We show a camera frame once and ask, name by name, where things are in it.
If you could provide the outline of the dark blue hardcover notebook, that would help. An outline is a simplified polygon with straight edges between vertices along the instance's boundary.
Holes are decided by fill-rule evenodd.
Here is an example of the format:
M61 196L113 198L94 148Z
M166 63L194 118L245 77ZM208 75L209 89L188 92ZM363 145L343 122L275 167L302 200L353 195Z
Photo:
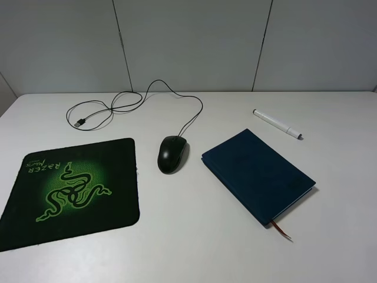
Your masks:
M312 190L313 179L249 129L206 151L201 160L261 225L291 239L275 219Z

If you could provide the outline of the black green Razer mouse pad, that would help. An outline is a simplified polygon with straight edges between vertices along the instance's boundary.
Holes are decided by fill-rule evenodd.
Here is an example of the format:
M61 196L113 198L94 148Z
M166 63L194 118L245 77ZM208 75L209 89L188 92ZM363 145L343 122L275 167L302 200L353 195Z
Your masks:
M131 138L26 155L1 215L1 251L128 227L140 218Z

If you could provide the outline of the black wired computer mouse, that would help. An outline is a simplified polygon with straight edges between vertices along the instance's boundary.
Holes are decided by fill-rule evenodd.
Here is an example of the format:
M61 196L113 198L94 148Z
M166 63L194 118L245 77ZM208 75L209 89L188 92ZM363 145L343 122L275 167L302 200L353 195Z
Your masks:
M160 144L157 165L164 174L176 171L181 163L187 140L180 136L167 136Z

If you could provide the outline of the white marker pen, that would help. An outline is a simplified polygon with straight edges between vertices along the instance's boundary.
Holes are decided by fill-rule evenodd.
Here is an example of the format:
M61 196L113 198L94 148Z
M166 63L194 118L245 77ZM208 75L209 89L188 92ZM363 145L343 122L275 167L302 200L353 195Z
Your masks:
M295 129L293 129L292 127L282 123L280 120L278 119L275 119L261 111L259 111L258 109L254 109L253 110L253 114L260 118L261 120L269 123L270 125L274 126L275 128L285 132L286 134L298 139L298 140L301 140L302 139L302 133L296 131Z

